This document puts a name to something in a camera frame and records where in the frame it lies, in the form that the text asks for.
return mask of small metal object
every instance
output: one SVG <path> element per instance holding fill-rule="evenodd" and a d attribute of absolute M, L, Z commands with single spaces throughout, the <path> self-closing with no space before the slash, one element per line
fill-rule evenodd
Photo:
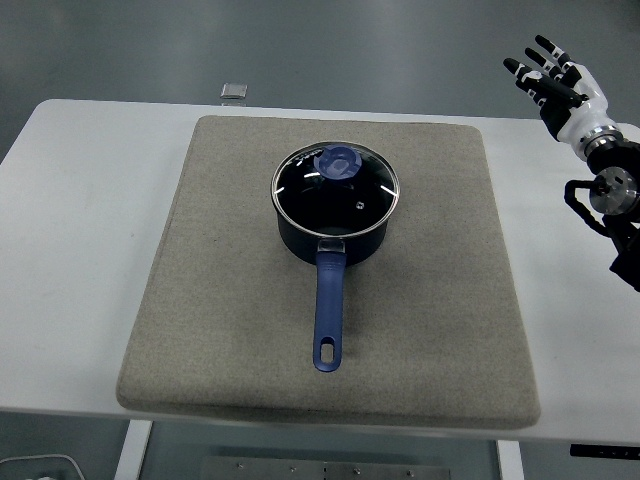
<path fill-rule="evenodd" d="M 600 213 L 620 215 L 632 210 L 638 203 L 638 183 L 623 168 L 608 167 L 598 173 L 607 183 L 605 192 L 589 193 L 591 206 Z"/>
<path fill-rule="evenodd" d="M 225 83 L 222 86 L 220 98 L 243 99 L 247 96 L 247 86 L 242 83 Z"/>

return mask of saucepan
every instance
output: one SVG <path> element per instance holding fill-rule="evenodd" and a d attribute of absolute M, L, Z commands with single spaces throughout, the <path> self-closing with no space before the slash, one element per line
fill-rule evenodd
<path fill-rule="evenodd" d="M 273 176 L 280 236 L 292 253 L 317 267 L 313 364 L 321 372 L 335 371 L 342 361 L 345 267 L 378 249 L 399 194 L 391 165 L 352 143 L 302 148 Z"/>

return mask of pot lid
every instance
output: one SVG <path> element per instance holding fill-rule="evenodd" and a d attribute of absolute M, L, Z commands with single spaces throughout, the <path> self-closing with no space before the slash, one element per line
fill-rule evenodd
<path fill-rule="evenodd" d="M 355 144 L 318 143 L 289 155 L 273 177 L 276 209 L 319 236 L 359 235 L 385 222 L 398 179 L 379 154 Z"/>

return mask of lid knob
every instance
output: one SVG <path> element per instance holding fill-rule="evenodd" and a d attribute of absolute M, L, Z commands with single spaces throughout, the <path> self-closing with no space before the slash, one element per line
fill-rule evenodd
<path fill-rule="evenodd" d="M 346 145 L 328 145 L 313 164 L 324 178 L 346 180 L 358 173 L 362 158 L 356 150 Z"/>

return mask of saucepan handle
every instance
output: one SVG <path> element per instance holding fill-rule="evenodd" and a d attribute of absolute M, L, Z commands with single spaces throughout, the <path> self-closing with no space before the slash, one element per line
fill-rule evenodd
<path fill-rule="evenodd" d="M 333 372 L 342 360 L 342 291 L 346 265 L 344 252 L 316 253 L 318 289 L 313 364 L 321 372 Z"/>

